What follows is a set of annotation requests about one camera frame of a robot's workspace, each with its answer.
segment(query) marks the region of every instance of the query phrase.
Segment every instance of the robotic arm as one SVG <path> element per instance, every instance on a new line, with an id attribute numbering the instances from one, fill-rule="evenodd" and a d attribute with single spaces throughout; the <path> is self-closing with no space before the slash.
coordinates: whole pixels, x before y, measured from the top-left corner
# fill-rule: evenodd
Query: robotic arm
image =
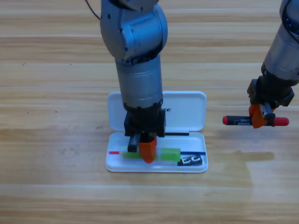
<path id="1" fill-rule="evenodd" d="M 166 17 L 157 0 L 102 0 L 100 26 L 127 111 L 128 151 L 139 150 L 151 163 L 157 136 L 165 136 L 160 52 L 167 41 Z"/>
<path id="2" fill-rule="evenodd" d="M 282 24 L 263 62 L 262 75 L 247 90 L 254 128 L 273 123 L 273 111 L 289 105 L 292 86 L 299 83 L 299 0 L 283 0 L 280 16 Z"/>
<path id="3" fill-rule="evenodd" d="M 129 152 L 147 163 L 156 156 L 157 136 L 165 136 L 160 52 L 167 35 L 166 17 L 158 0 L 102 0 L 101 33 L 115 58 Z M 282 24 L 263 62 L 262 75 L 248 87 L 250 125 L 274 123 L 273 113 L 288 106 L 299 83 L 299 0 L 283 0 Z"/>

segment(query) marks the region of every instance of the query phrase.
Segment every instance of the red marker cap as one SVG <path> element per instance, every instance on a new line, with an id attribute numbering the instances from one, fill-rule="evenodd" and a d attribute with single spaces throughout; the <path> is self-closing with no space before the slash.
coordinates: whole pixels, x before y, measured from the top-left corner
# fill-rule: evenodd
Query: red marker cap
<path id="1" fill-rule="evenodd" d="M 274 127 L 275 126 L 288 126 L 290 123 L 288 118 L 275 118 L 274 119 Z"/>
<path id="2" fill-rule="evenodd" d="M 223 117 L 222 122 L 224 125 L 228 125 L 228 117 L 227 116 Z"/>

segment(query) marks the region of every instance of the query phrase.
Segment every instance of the green object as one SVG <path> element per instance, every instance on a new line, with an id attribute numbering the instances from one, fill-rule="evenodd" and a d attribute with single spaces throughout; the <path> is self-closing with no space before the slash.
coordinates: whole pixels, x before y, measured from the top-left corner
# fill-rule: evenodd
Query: green object
<path id="1" fill-rule="evenodd" d="M 122 157 L 125 159 L 135 159 L 135 160 L 142 160 L 142 157 L 139 153 L 131 153 L 131 152 L 123 152 Z"/>
<path id="2" fill-rule="evenodd" d="M 181 149 L 162 148 L 161 160 L 179 162 L 181 160 Z"/>

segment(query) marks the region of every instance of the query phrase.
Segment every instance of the white case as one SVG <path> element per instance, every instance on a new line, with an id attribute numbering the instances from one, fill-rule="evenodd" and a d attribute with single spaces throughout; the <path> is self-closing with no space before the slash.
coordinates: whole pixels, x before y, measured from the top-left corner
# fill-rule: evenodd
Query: white case
<path id="1" fill-rule="evenodd" d="M 106 168 L 112 172 L 171 172 L 201 173 L 208 168 L 206 143 L 199 133 L 206 120 L 206 95 L 200 91 L 164 91 L 162 108 L 166 110 L 167 133 L 189 133 L 189 136 L 165 136 L 157 138 L 157 154 L 161 148 L 180 148 L 182 152 L 201 153 L 200 166 L 178 166 L 177 162 L 155 160 L 147 164 L 143 160 L 124 159 L 122 152 L 127 151 L 129 137 L 124 135 L 124 119 L 121 93 L 113 92 L 108 96 L 110 126 L 118 133 L 109 138 Z"/>

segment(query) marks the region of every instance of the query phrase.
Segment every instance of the wood grain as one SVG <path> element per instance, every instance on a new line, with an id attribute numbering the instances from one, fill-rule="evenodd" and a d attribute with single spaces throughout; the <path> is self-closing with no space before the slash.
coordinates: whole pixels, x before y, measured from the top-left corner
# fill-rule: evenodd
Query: wood grain
<path id="1" fill-rule="evenodd" d="M 90 0 L 97 13 L 100 1 Z M 299 89 L 288 127 L 228 127 L 280 25 L 281 0 L 162 0 L 164 90 L 207 95 L 209 169 L 105 168 L 107 96 L 119 90 L 83 0 L 0 1 L 0 223 L 298 224 Z"/>

